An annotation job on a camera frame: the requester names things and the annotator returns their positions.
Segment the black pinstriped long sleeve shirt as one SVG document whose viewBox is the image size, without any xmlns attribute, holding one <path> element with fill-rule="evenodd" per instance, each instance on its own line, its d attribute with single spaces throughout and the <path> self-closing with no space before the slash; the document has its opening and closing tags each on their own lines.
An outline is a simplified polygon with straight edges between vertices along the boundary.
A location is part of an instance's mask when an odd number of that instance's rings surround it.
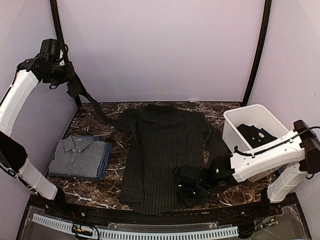
<svg viewBox="0 0 320 240">
<path fill-rule="evenodd" d="M 68 94 L 82 95 L 93 104 L 105 125 L 131 136 L 118 200 L 136 212 L 158 215 L 179 209 L 173 168 L 203 167 L 204 152 L 209 153 L 210 160 L 229 152 L 221 131 L 202 112 L 149 104 L 126 109 L 111 118 L 87 92 L 79 76 L 71 76 Z"/>
</svg>

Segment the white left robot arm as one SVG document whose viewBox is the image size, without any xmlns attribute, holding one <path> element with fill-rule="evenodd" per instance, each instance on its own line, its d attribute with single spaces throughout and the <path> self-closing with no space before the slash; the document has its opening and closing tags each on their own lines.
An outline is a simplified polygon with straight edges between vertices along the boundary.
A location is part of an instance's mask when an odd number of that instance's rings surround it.
<svg viewBox="0 0 320 240">
<path fill-rule="evenodd" d="M 29 190 L 52 201 L 51 210 L 60 218 L 71 213 L 62 189 L 50 182 L 30 161 L 25 148 L 12 139 L 16 120 L 29 95 L 40 82 L 59 86 L 74 76 L 70 61 L 48 60 L 38 56 L 17 66 L 14 80 L 0 101 L 0 167 L 19 178 Z"/>
</svg>

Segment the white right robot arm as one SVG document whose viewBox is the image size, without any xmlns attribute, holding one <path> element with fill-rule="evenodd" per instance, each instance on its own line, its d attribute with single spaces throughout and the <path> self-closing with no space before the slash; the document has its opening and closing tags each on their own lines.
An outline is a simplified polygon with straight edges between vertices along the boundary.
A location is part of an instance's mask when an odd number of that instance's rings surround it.
<svg viewBox="0 0 320 240">
<path fill-rule="evenodd" d="M 280 176 L 261 194 L 255 213 L 266 217 L 306 176 L 320 171 L 320 141 L 303 120 L 294 122 L 293 130 L 260 147 L 241 152 L 237 147 L 211 161 L 208 168 L 182 165 L 172 171 L 178 187 L 178 201 L 191 207 L 195 200 L 222 193 L 255 175 L 286 166 Z"/>
</svg>

